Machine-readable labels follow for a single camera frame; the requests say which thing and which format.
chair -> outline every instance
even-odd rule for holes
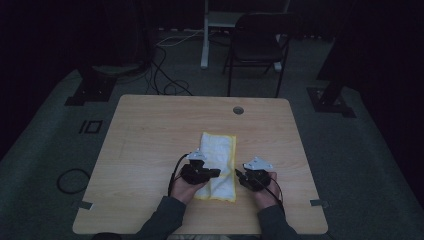
[[[234,67],[267,67],[281,62],[277,91],[281,87],[289,42],[299,32],[301,18],[293,13],[246,13],[236,22],[222,73],[229,67],[227,96],[231,93]]]

table surface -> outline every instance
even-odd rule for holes
[[[310,204],[319,196],[287,100],[143,95],[121,97],[83,198],[93,207],[79,209],[74,232],[139,231],[203,132],[236,136],[239,170],[255,156],[272,163],[288,223],[300,234],[327,232],[322,207]],[[235,183],[235,203],[193,199],[174,234],[259,234],[250,192]]]

yellow cloth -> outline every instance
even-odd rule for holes
[[[204,132],[200,143],[200,151],[205,155],[204,168],[218,168],[221,174],[196,192],[195,198],[224,200],[235,202],[234,162],[236,137],[230,135],[212,135]]]

person's right hand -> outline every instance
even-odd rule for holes
[[[277,173],[275,172],[269,172],[269,176],[277,181]],[[278,185],[271,180],[271,183],[267,187],[277,198],[280,196],[280,189],[278,188]],[[261,191],[253,192],[253,198],[256,201],[256,205],[260,210],[271,207],[274,205],[277,205],[277,200],[265,189],[262,189]]]

